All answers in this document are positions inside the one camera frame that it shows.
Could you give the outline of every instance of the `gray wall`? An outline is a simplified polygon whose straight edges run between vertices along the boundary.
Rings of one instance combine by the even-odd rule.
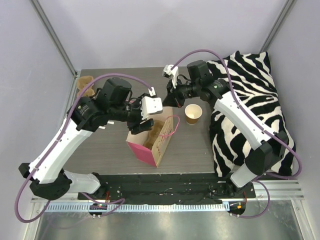
[[[299,182],[317,226],[320,223],[319,9],[318,0],[298,0],[268,50],[287,127],[303,160]]]
[[[0,1],[0,239],[18,240],[26,228],[14,213],[23,178],[59,128],[72,76],[28,0]],[[20,201],[25,218],[29,189]]]
[[[286,0],[39,0],[80,69],[160,67],[195,49],[258,52]],[[197,54],[193,60],[210,60]]]

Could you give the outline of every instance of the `robotic arm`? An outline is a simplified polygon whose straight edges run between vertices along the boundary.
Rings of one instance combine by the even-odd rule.
[[[30,189],[34,195],[56,200],[66,193],[85,192],[94,198],[101,198],[105,194],[107,186],[100,180],[98,173],[72,173],[63,170],[63,166],[78,146],[109,120],[127,122],[134,135],[151,129],[154,121],[149,116],[162,113],[161,99],[152,88],[149,93],[131,102],[131,88],[128,81],[114,77],[108,79],[95,96],[80,98],[64,135],[30,179]],[[63,127],[37,159],[20,165],[19,171],[24,178],[35,169],[62,130]]]
[[[247,183],[257,176],[261,176],[274,164],[281,160],[285,148],[276,140],[262,132],[235,103],[229,85],[223,79],[215,80],[211,75],[208,65],[203,60],[198,60],[187,65],[190,80],[186,83],[178,78],[178,67],[166,65],[163,76],[169,78],[166,86],[167,96],[163,106],[181,108],[186,99],[200,97],[208,102],[213,109],[223,113],[245,136],[253,152],[245,159],[244,164],[230,177],[232,191],[241,190]],[[241,106],[256,122],[280,140],[288,143],[288,136],[284,131],[274,132],[252,113],[236,96]]]

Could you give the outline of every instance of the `wooden table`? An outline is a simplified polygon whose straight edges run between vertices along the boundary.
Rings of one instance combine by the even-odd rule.
[[[82,70],[81,76],[93,77],[106,73],[122,73],[138,77],[156,90],[162,99],[167,95],[168,79],[162,77],[162,67],[120,68],[120,69],[88,69]],[[188,76],[187,69],[180,67],[179,72]],[[147,88],[133,80],[133,96],[138,97],[147,92]],[[102,87],[105,80],[94,85]],[[184,117],[188,104],[198,104],[203,114],[195,125],[188,125]],[[211,110],[209,104],[199,98],[187,99],[183,108],[174,108],[175,115],[181,117],[177,132],[172,136],[166,152],[158,168],[136,159],[126,143],[128,128],[125,122],[116,121],[108,124],[106,129],[98,129],[83,142],[68,160],[64,169],[88,174],[97,172],[107,174],[152,174],[152,173],[208,173],[214,171],[212,146],[209,139]]]

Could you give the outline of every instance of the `black and white striped cloth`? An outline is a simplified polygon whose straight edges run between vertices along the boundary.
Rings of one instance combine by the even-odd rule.
[[[284,130],[289,137],[289,147],[296,150],[296,145],[285,127],[278,93],[271,76],[268,53],[240,54],[237,51],[224,59],[239,98],[275,132]],[[228,81],[226,70],[220,61],[208,61],[207,64],[216,79]],[[212,143],[214,170],[219,177],[227,175],[235,165],[241,166],[252,151],[244,135],[217,110],[214,110],[211,115],[209,135]],[[293,155],[286,149],[283,159],[271,170],[283,176],[290,176],[292,175],[292,162]]]

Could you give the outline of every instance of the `pink box side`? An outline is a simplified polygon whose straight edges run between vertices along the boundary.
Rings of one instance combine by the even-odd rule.
[[[140,161],[152,165],[154,167],[157,166],[154,156],[150,149],[146,148],[145,146],[135,144],[132,142],[127,142],[131,150],[133,151],[134,155]]]

